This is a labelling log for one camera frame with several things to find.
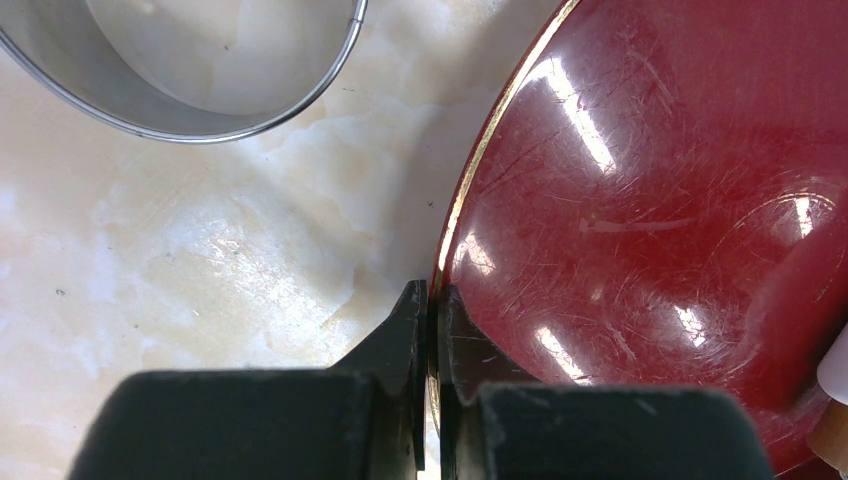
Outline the wooden roller tool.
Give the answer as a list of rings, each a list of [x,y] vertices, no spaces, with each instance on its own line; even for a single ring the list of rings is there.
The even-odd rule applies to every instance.
[[[818,458],[847,476],[847,406],[831,400],[807,443]]]

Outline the round red tray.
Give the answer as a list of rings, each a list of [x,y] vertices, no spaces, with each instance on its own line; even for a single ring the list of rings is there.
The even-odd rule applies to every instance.
[[[431,295],[550,383],[695,385],[781,479],[847,320],[847,5],[565,1],[468,158]]]

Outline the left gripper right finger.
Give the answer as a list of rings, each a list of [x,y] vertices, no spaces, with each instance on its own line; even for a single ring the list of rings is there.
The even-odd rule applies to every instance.
[[[471,320],[456,287],[437,317],[445,479],[770,479],[729,396],[688,387],[544,384]]]

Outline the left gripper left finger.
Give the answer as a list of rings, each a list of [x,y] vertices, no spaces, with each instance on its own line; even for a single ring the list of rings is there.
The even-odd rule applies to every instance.
[[[105,401],[74,479],[413,479],[425,466],[427,286],[319,369],[146,371]]]

